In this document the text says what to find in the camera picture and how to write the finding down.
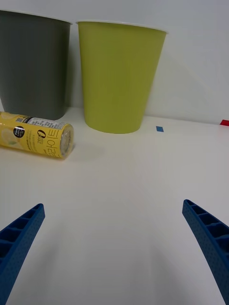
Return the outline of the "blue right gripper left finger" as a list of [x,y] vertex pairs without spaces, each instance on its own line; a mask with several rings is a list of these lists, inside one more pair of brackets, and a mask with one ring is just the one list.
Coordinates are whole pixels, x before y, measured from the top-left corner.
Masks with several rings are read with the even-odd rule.
[[39,203],[0,232],[0,304],[6,304],[18,274],[45,218]]

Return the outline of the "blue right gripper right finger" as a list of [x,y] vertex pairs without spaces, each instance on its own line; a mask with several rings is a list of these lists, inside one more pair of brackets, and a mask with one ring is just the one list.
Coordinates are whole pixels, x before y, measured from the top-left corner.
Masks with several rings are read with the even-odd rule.
[[229,304],[229,227],[186,199],[182,214],[211,269],[225,304]]

